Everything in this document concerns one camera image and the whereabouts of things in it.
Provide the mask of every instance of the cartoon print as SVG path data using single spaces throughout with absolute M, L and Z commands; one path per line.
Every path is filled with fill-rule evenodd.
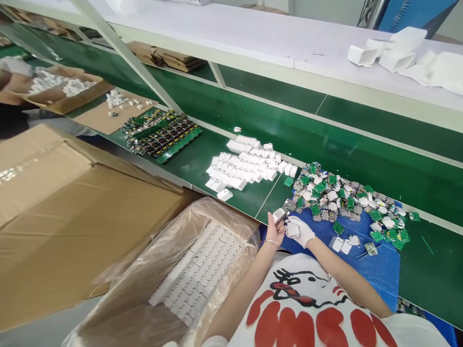
M 361 309 L 355 308 L 350 312 L 349 317 L 344 317 L 337 307 L 348 301 L 352 302 L 352 300 L 329 275 L 327 279 L 324 279 L 311 271 L 291 273 L 283 268 L 274 272 L 273 275 L 278 281 L 271 282 L 270 289 L 264 291 L 251 304 L 246 318 L 247 328 L 254 326 L 257 322 L 254 336 L 256 347 L 272 347 L 275 342 L 278 347 L 314 347 L 315 329 L 318 338 L 326 347 L 348 347 L 348 339 L 343 330 L 345 318 L 350 318 L 352 331 L 360 346 L 376 347 L 378 343 L 376 333 L 378 333 L 380 339 L 388 347 L 397 347 L 387 327 L 373 314 L 368 315 Z M 308 283 L 302 283 L 305 278 L 309 283 L 317 282 L 321 288 L 331 286 L 333 288 L 329 289 L 328 296 L 325 295 L 321 300 L 301 295 L 301 291 L 311 292 Z M 281 309 L 282 304 L 287 299 L 294 300 L 304 308 L 324 309 L 309 312 L 301 310 L 296 314 L 291 307 L 283 306 Z

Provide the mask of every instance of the pile of circuit boards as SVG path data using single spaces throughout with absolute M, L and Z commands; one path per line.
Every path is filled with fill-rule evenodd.
M 179 152 L 203 131 L 184 113 L 164 112 L 152 108 L 130 118 L 122 127 L 130 150 L 141 156 L 152 156 L 160 164 Z
M 289 186 L 292 180 L 285 181 Z M 371 237 L 379 242 L 386 240 L 402 249 L 410 241 L 405 229 L 406 212 L 396 205 L 394 199 L 376 192 L 369 185 L 362 185 L 322 170 L 319 163 L 306 164 L 293 185 L 294 196 L 283 205 L 286 214 L 292 211 L 302 213 L 306 208 L 312 211 L 313 220 L 334 223 L 333 229 L 341 234 L 344 231 L 337 221 L 339 216 L 360 222 L 362 212 L 369 214 Z M 418 213 L 410 213 L 410 220 L 420 221 Z

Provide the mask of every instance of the blue panel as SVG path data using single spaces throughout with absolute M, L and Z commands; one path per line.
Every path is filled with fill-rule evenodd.
M 455 328 L 453 325 L 448 324 L 440 318 L 437 318 L 435 315 L 424 312 L 425 317 L 430 321 L 434 326 L 440 331 L 443 337 L 447 340 L 451 347 L 458 347 L 457 337 L 455 334 Z
M 328 221 L 314 222 L 312 220 L 312 211 L 304 209 L 301 214 L 292 213 L 307 223 L 314 231 L 317 237 L 328 245 L 331 239 L 337 234 L 333 230 L 333 224 Z M 397 305 L 397 296 L 399 293 L 399 266 L 400 254 L 390 242 L 381 241 L 376 243 L 370 236 L 370 224 L 373 223 L 371 217 L 366 212 L 362 212 L 360 223 L 351 221 L 345 217 L 338 219 L 344 227 L 342 239 L 350 235 L 357 235 L 361 245 L 352 247 L 349 254 L 337 253 L 341 259 L 357 270 L 378 292 L 392 312 L 395 312 Z M 262 239 L 265 239 L 267 227 L 262 226 Z M 378 255 L 366 256 L 358 260 L 357 256 L 366 253 L 364 244 L 373 242 L 378 248 Z M 310 256 L 313 254 L 304 249 L 296 241 L 285 236 L 281 245 L 284 249 L 293 254 L 306 253 Z
M 423 27 L 458 0 L 390 0 L 378 30 L 398 32 Z

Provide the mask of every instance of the wrist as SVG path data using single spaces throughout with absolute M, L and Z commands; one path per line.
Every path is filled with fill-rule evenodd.
M 308 240 L 308 241 L 305 243 L 305 247 L 304 247 L 304 248 L 310 249 L 310 247 L 313 246 L 313 244 L 316 242 L 316 241 L 315 241 L 316 238 L 317 238 L 317 236 L 314 236 L 313 238 L 311 238 L 310 240 Z
M 276 252 L 280 248 L 280 243 L 278 243 L 277 241 L 273 241 L 271 239 L 266 239 L 264 241 L 264 244 L 262 245 L 262 248 L 264 246 L 267 247 L 268 249 L 272 249 L 274 252 Z

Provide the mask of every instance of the white t-shirt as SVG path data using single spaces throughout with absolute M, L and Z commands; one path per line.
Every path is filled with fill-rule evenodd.
M 214 336 L 203 344 L 225 346 L 449 345 L 423 318 L 394 314 L 380 320 L 354 303 L 315 259 L 296 254 L 272 266 L 229 343 Z

